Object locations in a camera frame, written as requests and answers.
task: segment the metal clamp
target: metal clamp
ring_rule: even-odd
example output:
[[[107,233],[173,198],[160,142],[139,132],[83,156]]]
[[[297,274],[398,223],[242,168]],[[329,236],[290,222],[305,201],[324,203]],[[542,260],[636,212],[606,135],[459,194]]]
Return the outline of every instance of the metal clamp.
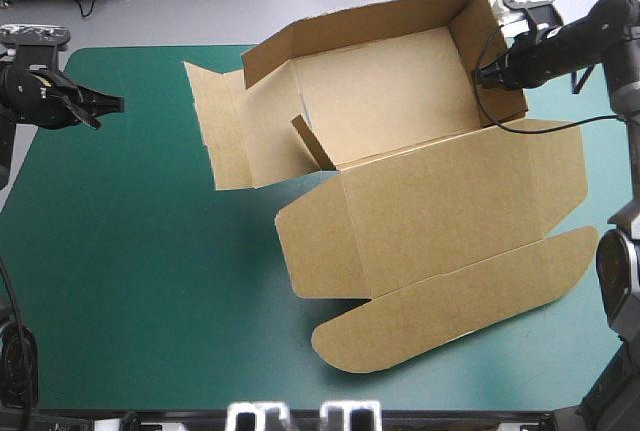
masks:
[[[326,401],[320,407],[320,431],[382,431],[379,401]]]
[[[298,431],[287,405],[281,401],[231,403],[225,431]]]

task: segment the open cardboard box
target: open cardboard box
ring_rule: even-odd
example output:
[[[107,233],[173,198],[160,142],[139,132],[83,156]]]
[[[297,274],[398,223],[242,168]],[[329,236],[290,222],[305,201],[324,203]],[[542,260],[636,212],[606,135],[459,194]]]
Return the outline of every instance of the open cardboard box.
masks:
[[[243,70],[186,64],[216,189],[339,171],[276,218],[296,294],[371,299],[314,332],[337,368],[385,369],[549,303],[591,261],[593,228],[546,238],[586,196],[579,130],[509,134],[474,100],[496,26],[488,0],[400,0],[297,21]],[[519,91],[480,93],[513,126],[555,124],[523,119]]]

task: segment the cardboard flap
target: cardboard flap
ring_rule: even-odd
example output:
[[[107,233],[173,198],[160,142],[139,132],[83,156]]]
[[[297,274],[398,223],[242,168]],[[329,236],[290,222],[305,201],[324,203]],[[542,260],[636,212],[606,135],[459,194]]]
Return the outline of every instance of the cardboard flap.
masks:
[[[340,175],[280,210],[276,228],[298,296],[370,297]]]
[[[375,298],[538,241],[584,198],[584,173],[578,129],[522,136],[496,127],[349,168],[341,172],[342,189],[316,188],[280,212],[294,289],[305,297],[355,297],[298,282],[332,281],[343,254],[359,259],[352,269],[362,270]],[[348,239],[337,237],[336,221]],[[334,239],[340,252],[315,251]],[[291,253],[304,259],[290,260]]]
[[[318,326],[313,348],[344,371],[389,368],[560,298],[584,274],[597,239],[580,228],[394,291]]]
[[[298,131],[302,142],[311,153],[311,156],[313,156],[313,159],[316,160],[320,169],[325,171],[335,171],[335,164],[333,164],[333,161],[331,161],[331,158],[322,147],[322,144],[316,135],[313,134],[313,131],[311,131],[311,128],[309,128],[309,125],[304,118],[301,115],[298,115],[293,118],[291,124],[296,128],[296,131]]]
[[[291,126],[304,106],[290,66],[250,90],[242,71],[186,67],[216,189],[266,186],[320,169]]]
[[[398,0],[296,21],[242,55],[250,88],[290,59],[444,26],[471,0]]]
[[[216,189],[251,187],[249,159],[224,76],[191,63],[184,63],[184,66]]]

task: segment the table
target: table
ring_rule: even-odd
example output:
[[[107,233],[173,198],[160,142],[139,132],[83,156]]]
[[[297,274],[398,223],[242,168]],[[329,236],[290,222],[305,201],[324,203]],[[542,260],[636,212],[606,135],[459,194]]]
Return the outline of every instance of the table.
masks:
[[[323,179],[214,191],[183,61],[220,72],[246,46],[84,49],[67,73],[125,96],[103,127],[41,130],[0,214],[0,254],[37,336],[41,405],[221,409],[234,400],[379,399],[386,409],[576,404],[613,355],[593,267],[559,302],[394,369],[350,375],[310,336],[357,301],[291,291],[273,224]],[[529,93],[533,117],[607,112],[602,73]],[[587,200],[554,232],[605,221],[628,199],[624,126],[585,127]]]

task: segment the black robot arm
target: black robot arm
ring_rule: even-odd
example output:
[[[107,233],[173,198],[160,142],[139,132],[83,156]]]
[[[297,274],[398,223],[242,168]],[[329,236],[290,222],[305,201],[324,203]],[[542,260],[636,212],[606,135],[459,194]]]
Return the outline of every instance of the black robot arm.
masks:
[[[60,129],[124,110],[124,101],[74,83],[58,69],[69,31],[57,26],[0,26],[7,57],[0,60],[0,189],[9,182],[17,124]]]
[[[507,8],[516,9],[507,0]],[[602,64],[612,110],[627,125],[633,199],[614,215],[600,241],[596,267],[609,326],[622,347],[581,405],[556,413],[559,431],[627,431],[640,426],[640,2],[600,0],[567,25],[550,2],[517,7],[529,31],[474,71],[484,87],[535,88],[548,80]],[[546,22],[534,19],[547,16]]]

